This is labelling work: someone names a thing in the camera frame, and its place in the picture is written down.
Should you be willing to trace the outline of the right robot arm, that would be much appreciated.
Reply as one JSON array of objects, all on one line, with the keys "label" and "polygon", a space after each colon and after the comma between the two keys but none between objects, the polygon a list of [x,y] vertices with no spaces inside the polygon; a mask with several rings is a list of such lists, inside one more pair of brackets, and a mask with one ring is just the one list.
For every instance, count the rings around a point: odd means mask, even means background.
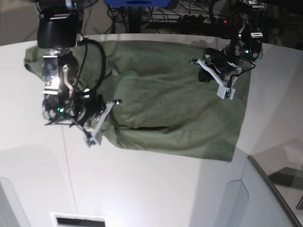
[{"label": "right robot arm", "polygon": [[[94,0],[35,0],[39,15],[37,46],[45,49],[42,61],[42,114],[49,125],[77,126],[90,147],[100,144],[101,126],[121,100],[104,102],[97,94],[106,74],[106,54],[100,43],[85,38],[83,14]],[[101,57],[100,76],[93,88],[80,83],[89,45],[95,46]]]}]

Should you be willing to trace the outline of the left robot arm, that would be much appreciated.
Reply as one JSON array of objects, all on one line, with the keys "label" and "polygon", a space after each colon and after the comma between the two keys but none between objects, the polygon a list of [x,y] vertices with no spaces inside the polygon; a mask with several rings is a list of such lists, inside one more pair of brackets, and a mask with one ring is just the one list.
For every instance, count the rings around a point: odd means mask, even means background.
[{"label": "left robot arm", "polygon": [[254,69],[262,57],[264,5],[258,0],[238,0],[230,7],[230,44],[221,50],[206,48],[202,58],[191,62],[201,67],[199,81],[215,80],[217,95],[232,100],[239,76]]}]

